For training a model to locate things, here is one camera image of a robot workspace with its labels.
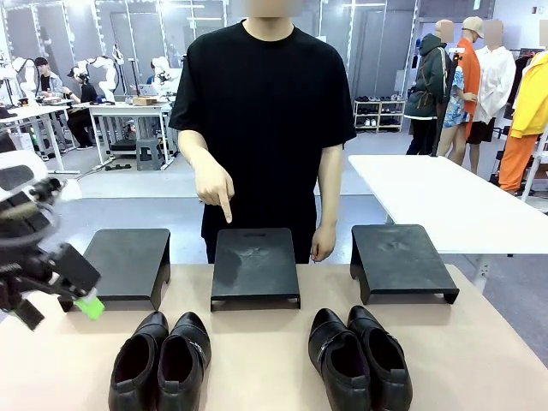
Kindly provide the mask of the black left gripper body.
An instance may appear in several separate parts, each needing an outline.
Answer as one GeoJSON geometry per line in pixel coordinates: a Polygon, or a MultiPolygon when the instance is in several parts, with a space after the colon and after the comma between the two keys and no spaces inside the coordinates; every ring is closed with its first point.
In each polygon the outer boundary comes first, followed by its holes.
{"type": "Polygon", "coordinates": [[[1,201],[1,297],[41,291],[54,294],[55,280],[49,254],[39,247],[59,225],[53,203],[63,185],[46,177],[21,187],[1,201]]]}

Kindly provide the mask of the person's right hand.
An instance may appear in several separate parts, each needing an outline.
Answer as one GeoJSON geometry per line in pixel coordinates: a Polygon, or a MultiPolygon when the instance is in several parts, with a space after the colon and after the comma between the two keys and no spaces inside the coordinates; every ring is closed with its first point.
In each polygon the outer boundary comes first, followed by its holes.
{"type": "Polygon", "coordinates": [[[232,222],[230,200],[235,194],[232,178],[219,164],[202,165],[195,170],[199,199],[209,206],[220,206],[227,223],[232,222]]]}

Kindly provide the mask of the person's left hand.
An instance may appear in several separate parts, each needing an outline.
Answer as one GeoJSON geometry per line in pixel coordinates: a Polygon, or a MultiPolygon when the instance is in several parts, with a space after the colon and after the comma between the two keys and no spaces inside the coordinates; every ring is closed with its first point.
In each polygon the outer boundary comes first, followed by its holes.
{"type": "Polygon", "coordinates": [[[335,249],[336,240],[336,225],[330,223],[320,224],[313,235],[311,260],[319,263],[327,259],[335,249]]]}

